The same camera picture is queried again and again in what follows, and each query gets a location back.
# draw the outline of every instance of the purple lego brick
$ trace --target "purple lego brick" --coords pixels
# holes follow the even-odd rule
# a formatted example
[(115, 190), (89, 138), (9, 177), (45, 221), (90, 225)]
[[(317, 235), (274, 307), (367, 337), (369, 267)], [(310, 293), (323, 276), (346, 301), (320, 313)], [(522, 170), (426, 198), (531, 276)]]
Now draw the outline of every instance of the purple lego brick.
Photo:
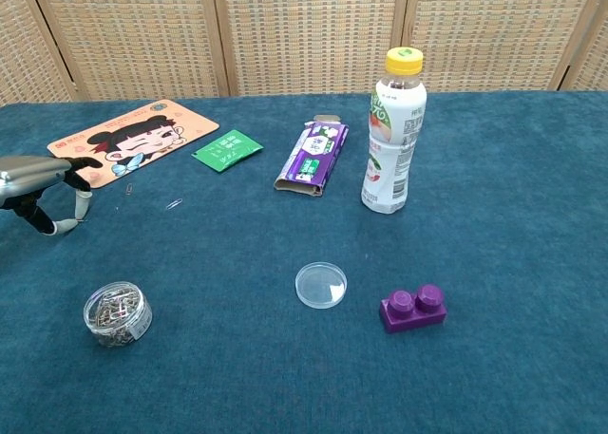
[(387, 332), (399, 332), (443, 323), (447, 309), (439, 287), (423, 285), (416, 294), (398, 290), (383, 299), (380, 315)]

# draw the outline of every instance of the woven panel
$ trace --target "woven panel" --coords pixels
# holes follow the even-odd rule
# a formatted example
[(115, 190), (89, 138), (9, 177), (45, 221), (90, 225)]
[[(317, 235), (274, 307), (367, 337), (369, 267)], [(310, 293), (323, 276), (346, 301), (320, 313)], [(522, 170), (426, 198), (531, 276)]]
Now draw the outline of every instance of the woven panel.
[(91, 99), (219, 94), (202, 0), (46, 1)]
[(0, 105), (69, 101), (26, 0), (0, 0), (0, 28)]
[(582, 63), (573, 89), (608, 90), (608, 18), (599, 29)]
[(226, 0), (238, 93), (370, 91), (384, 71), (394, 1)]
[(546, 89), (586, 0), (418, 0), (433, 91)]

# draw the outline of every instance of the petri dish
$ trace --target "petri dish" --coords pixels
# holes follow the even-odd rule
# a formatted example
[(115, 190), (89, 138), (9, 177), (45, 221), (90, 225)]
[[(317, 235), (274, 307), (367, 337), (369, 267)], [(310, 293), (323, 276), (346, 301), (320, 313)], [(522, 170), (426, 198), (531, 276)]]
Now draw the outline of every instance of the petri dish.
[(311, 308), (332, 308), (344, 297), (346, 276), (332, 263), (310, 263), (297, 273), (295, 292), (300, 301)]

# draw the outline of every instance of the plastic bottle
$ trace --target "plastic bottle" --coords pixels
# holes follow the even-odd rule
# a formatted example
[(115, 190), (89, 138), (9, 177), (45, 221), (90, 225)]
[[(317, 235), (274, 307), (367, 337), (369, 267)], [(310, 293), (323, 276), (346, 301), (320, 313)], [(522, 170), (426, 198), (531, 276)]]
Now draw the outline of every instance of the plastic bottle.
[(422, 62), (418, 49), (390, 49), (388, 75), (371, 95), (370, 156), (361, 199), (377, 213), (391, 214), (406, 204), (409, 164), (427, 105), (427, 90), (418, 77)]

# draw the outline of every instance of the green packet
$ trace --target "green packet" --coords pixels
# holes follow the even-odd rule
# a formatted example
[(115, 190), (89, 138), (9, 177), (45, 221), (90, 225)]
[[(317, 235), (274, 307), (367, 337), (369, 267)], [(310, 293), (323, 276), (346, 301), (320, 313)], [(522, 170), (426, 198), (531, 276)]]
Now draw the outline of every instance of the green packet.
[(223, 137), (203, 146), (192, 156), (221, 173), (239, 160), (243, 160), (263, 148), (261, 144), (254, 142), (238, 130), (231, 130)]

